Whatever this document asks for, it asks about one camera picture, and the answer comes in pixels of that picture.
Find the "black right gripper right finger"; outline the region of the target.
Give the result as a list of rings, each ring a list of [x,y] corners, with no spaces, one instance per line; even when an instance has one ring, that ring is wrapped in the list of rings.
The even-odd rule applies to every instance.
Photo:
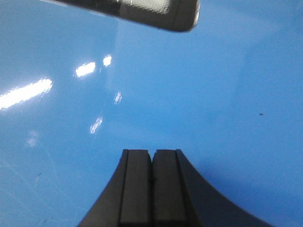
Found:
[[[153,167],[156,227],[268,227],[218,192],[180,149],[159,149]]]

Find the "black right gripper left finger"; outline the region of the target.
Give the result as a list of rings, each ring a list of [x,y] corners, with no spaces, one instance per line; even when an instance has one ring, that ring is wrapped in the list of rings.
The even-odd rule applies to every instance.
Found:
[[[78,225],[152,226],[151,166],[147,150],[123,150],[112,178]]]

